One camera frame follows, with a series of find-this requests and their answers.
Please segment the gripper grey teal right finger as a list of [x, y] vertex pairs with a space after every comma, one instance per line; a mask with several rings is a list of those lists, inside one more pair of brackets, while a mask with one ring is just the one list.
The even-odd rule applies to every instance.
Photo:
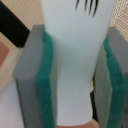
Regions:
[[128, 128], [128, 42], [115, 27], [101, 48], [94, 80], [100, 128]]

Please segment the gripper grey teal left finger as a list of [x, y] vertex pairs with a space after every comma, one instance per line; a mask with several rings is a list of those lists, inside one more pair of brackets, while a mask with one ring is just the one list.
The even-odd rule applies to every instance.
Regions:
[[56, 60], [43, 25], [31, 30], [14, 76], [25, 128], [57, 128]]

